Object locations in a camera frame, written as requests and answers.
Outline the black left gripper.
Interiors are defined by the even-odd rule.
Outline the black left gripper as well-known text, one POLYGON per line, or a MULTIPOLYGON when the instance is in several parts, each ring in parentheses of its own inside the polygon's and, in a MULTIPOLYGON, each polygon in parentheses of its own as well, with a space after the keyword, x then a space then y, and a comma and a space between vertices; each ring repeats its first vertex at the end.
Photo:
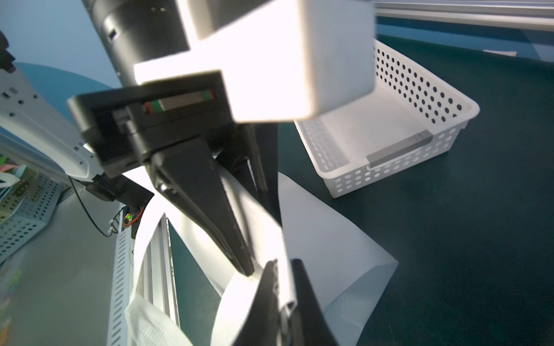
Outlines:
POLYGON ((149 163, 156 190, 197 223, 238 272, 254 274, 216 161, 281 223, 278 125, 235 125, 222 72, 77 95, 66 104, 105 174, 117 177, 149 163), (154 101, 204 91, 212 98, 147 109, 154 101))

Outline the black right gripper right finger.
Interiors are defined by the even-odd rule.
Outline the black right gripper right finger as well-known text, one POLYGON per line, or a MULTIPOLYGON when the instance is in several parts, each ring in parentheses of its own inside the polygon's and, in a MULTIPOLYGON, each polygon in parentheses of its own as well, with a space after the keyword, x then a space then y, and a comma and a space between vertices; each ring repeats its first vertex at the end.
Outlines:
POLYGON ((337 345, 312 288, 304 263, 291 261, 297 294, 297 306, 289 319, 291 345, 337 345))

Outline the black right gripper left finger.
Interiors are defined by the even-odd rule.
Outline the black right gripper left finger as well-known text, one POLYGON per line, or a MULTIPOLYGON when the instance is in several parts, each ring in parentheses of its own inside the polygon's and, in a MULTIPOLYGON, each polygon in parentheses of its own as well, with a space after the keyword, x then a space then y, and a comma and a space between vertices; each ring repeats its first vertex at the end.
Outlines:
POLYGON ((277 260, 266 263, 254 299, 233 345, 277 345, 278 310, 277 260))

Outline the white insulated delivery bag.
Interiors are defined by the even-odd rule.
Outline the white insulated delivery bag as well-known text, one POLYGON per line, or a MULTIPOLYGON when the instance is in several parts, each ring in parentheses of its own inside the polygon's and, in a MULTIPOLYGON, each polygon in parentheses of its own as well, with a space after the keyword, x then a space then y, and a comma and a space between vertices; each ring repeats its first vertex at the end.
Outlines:
POLYGON ((281 223, 225 171, 222 184, 252 254, 254 274, 239 273, 214 241, 160 193, 148 203, 134 243, 134 280, 125 310, 128 333, 137 345, 189 345, 187 335, 139 290, 147 247, 166 216, 189 248, 221 301, 212 345, 233 345, 247 318, 265 265, 277 260, 277 345, 291 345, 290 317, 297 306, 291 261, 300 259, 337 345, 355 345, 395 272, 397 260, 358 226, 293 180, 278 176, 281 223))

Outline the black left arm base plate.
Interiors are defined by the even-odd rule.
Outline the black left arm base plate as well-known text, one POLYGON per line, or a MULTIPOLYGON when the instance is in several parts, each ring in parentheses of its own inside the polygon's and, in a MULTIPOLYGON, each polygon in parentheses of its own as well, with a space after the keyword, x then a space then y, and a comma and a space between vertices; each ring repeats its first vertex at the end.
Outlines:
POLYGON ((123 175, 109 177, 104 173, 84 185, 86 191, 95 197, 110 202, 117 200, 128 206, 132 212, 140 212, 154 196, 154 193, 123 175))

